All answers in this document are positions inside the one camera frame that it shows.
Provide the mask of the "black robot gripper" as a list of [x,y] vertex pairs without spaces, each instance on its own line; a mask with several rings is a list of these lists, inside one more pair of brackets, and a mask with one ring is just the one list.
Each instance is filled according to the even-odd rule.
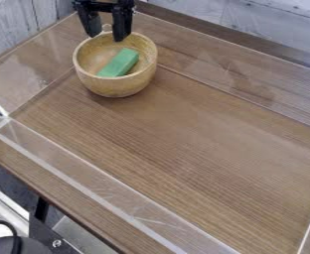
[[93,38],[101,32],[100,16],[96,12],[112,13],[112,35],[121,42],[131,34],[133,0],[73,0],[78,19],[86,35]]

